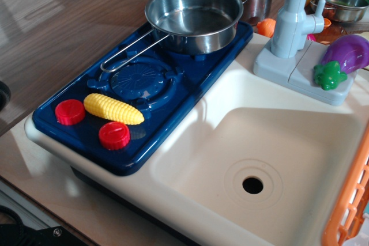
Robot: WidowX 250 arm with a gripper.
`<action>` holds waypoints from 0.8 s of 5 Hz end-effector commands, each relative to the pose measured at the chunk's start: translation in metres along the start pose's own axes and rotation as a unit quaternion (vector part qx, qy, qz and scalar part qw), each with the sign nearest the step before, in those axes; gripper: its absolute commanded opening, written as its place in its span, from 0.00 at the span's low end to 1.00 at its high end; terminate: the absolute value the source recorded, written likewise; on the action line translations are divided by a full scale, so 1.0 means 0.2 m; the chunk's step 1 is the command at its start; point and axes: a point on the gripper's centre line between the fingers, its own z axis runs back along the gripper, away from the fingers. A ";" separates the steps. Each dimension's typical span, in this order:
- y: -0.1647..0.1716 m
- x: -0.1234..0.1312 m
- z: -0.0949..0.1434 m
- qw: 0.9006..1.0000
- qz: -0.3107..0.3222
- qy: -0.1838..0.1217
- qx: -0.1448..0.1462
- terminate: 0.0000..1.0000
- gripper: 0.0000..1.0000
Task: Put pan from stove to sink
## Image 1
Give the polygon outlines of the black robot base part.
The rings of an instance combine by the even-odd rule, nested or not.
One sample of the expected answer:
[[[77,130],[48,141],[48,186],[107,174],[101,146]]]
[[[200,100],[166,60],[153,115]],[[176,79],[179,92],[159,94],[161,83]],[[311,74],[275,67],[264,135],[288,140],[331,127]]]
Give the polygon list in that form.
[[[13,224],[1,224],[1,245],[80,245],[61,227],[40,230],[27,227],[21,217],[6,206],[1,206],[1,214],[13,220]]]

